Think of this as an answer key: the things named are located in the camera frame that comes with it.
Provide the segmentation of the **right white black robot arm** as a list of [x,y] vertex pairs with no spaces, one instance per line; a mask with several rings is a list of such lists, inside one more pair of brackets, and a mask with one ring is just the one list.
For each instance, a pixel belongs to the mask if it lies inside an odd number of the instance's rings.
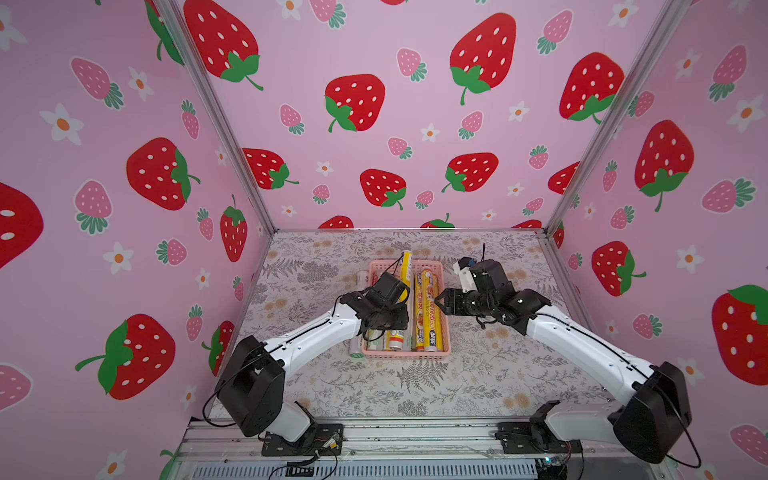
[[517,290],[495,260],[462,258],[454,266],[461,288],[435,299],[447,316],[501,324],[536,340],[597,381],[612,401],[580,407],[549,401],[529,419],[532,441],[551,444],[595,441],[623,446],[635,457],[660,464],[692,422],[682,371],[669,362],[653,365],[584,329],[532,289]]

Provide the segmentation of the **aluminium rail frame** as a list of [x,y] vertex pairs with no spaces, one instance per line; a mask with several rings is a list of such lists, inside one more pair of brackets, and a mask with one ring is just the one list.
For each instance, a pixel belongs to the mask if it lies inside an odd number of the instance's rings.
[[580,454],[505,454],[497,424],[520,417],[322,418],[342,423],[341,453],[264,457],[267,434],[191,423],[166,479],[682,479],[673,461],[648,464],[624,448],[582,440]]

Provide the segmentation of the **left aluminium corner post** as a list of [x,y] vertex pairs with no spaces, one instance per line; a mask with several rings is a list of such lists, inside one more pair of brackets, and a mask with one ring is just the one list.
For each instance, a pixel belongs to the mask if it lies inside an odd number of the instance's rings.
[[235,170],[238,179],[244,188],[252,209],[258,216],[265,234],[272,238],[276,228],[267,211],[265,203],[259,194],[256,181],[252,178],[251,170],[242,152],[241,146],[236,140],[231,125],[226,117],[215,90],[212,88],[207,70],[194,46],[193,39],[187,28],[183,12],[175,1],[156,1],[159,11],[163,15],[165,25],[172,41],[175,43],[179,54],[185,62],[186,69],[195,85],[211,122],[220,138],[221,145],[226,151],[230,163]]

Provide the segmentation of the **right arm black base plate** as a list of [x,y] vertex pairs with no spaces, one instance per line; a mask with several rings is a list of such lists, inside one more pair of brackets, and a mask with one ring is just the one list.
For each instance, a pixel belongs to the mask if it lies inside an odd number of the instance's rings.
[[579,441],[556,439],[544,424],[501,422],[497,424],[494,438],[500,442],[505,454],[567,455],[583,452]]

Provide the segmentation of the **floral patterned table mat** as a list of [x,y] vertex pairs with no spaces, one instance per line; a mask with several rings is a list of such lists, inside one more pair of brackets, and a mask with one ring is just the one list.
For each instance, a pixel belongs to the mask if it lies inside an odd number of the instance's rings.
[[[260,268],[241,336],[266,340],[328,310],[355,288],[357,275],[377,259],[403,251],[438,261],[444,283],[459,281],[461,257],[499,261],[519,289],[561,305],[562,296],[532,232],[322,231],[279,233]],[[285,397],[318,417],[502,417],[533,413],[550,400],[604,403],[609,393],[576,365],[512,329],[449,321],[450,354],[443,360],[360,359],[337,345],[288,379]]]

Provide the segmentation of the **yellow plastic wrap roll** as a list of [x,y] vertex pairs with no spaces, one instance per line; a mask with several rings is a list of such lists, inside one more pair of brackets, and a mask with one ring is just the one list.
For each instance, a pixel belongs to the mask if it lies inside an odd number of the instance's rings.
[[443,347],[439,331],[440,320],[432,294],[433,272],[429,269],[424,269],[420,276],[422,281],[424,350],[427,352],[441,352]]
[[410,338],[411,318],[413,313],[413,268],[412,268],[412,252],[405,250],[402,254],[402,262],[399,265],[398,278],[407,286],[406,291],[401,295],[398,300],[399,303],[403,303],[406,307],[407,320],[405,326],[402,329],[390,330],[385,335],[385,347],[387,351],[404,351],[407,349],[407,341]]
[[414,275],[414,323],[412,333],[412,349],[416,352],[423,352],[425,349],[425,327],[424,327],[424,300],[423,300],[423,276],[421,272]]

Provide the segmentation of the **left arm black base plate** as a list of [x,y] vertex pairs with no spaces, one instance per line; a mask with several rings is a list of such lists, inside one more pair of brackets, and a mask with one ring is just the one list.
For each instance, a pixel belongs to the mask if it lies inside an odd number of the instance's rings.
[[264,457],[333,456],[341,453],[344,437],[342,423],[312,424],[296,441],[269,433],[262,445]]

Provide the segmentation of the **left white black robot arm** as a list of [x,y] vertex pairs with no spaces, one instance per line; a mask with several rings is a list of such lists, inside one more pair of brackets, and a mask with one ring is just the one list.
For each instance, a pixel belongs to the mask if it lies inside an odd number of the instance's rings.
[[313,434],[316,421],[284,400],[287,380],[332,347],[370,330],[408,326],[411,287],[389,273],[362,291],[340,295],[330,310],[267,341],[248,336],[235,346],[214,398],[246,437],[264,432],[296,443]]

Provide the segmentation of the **pink perforated plastic basket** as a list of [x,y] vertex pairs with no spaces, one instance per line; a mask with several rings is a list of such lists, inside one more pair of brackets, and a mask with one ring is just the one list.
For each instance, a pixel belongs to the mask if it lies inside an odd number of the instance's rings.
[[[439,289],[444,287],[444,271],[441,262],[428,259],[414,259],[413,267],[416,269],[427,268],[434,273],[435,282]],[[443,360],[451,353],[450,326],[446,315],[437,310],[441,322],[441,335],[443,342],[443,351],[438,352],[419,352],[419,351],[389,351],[389,350],[370,350],[367,343],[361,341],[362,354],[371,359],[391,359],[391,360]]]

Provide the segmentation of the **right aluminium corner post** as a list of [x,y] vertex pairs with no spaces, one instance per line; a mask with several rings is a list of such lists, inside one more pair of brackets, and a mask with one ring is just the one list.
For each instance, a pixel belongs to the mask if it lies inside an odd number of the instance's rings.
[[600,157],[612,141],[613,134],[625,118],[626,110],[631,100],[652,73],[667,44],[682,22],[689,5],[689,1],[683,0],[666,1],[664,3],[664,8],[660,11],[646,40],[638,51],[634,63],[626,74],[625,81],[618,94],[618,99],[613,102],[608,113],[602,119],[601,125],[595,131],[593,138],[580,158],[580,165],[572,181],[569,183],[565,195],[558,203],[549,223],[543,229],[545,238],[552,239],[557,227],[565,220],[576,195],[589,180]]

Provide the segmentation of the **aluminium corner post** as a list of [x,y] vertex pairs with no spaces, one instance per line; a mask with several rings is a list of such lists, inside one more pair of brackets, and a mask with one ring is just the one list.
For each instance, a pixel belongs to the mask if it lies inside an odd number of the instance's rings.
[[576,195],[589,180],[600,157],[612,141],[613,134],[625,118],[626,110],[631,100],[652,73],[667,44],[682,22],[689,5],[689,1],[683,0],[666,1],[664,3],[664,8],[660,11],[646,40],[638,51],[634,63],[626,74],[625,81],[618,94],[618,99],[613,102],[608,113],[602,119],[601,125],[595,131],[593,138],[580,158],[580,165],[572,181],[569,183],[565,195],[558,203],[549,223],[543,229],[545,238],[552,239],[557,227],[565,220]]
[[195,85],[211,122],[220,138],[221,145],[226,151],[230,163],[235,170],[238,179],[244,188],[252,209],[258,216],[265,234],[272,238],[276,228],[267,211],[265,203],[259,194],[256,181],[252,178],[251,170],[242,152],[241,146],[236,140],[231,125],[226,117],[215,90],[212,88],[207,70],[194,46],[193,39],[187,28],[183,12],[175,1],[156,1],[159,11],[163,15],[165,25],[172,41],[175,43],[179,54],[185,62],[186,69]]

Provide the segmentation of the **white green plastic wrap roll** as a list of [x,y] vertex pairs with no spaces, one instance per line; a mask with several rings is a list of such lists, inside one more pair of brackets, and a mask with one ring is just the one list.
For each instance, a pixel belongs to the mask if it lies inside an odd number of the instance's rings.
[[369,329],[365,334],[366,348],[369,351],[382,351],[385,349],[385,332],[383,330]]

